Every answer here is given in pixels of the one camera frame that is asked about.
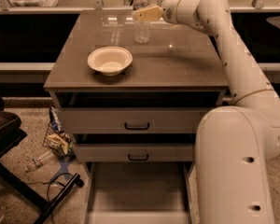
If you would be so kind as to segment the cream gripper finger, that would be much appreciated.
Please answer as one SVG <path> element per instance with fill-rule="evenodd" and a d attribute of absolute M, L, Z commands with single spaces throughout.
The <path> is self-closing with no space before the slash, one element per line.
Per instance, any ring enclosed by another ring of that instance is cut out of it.
<path fill-rule="evenodd" d="M 162 17 L 162 8 L 159 6 L 142 7 L 132 12 L 135 21 L 158 21 Z"/>

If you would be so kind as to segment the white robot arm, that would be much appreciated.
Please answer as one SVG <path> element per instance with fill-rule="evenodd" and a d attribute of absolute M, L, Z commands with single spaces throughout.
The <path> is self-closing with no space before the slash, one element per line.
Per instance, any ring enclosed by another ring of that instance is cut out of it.
<path fill-rule="evenodd" d="M 228 0 L 163 0 L 133 19 L 184 24 L 217 45 L 232 104 L 198 126 L 200 224 L 274 224 L 266 161 L 280 154 L 280 98 L 235 30 Z"/>

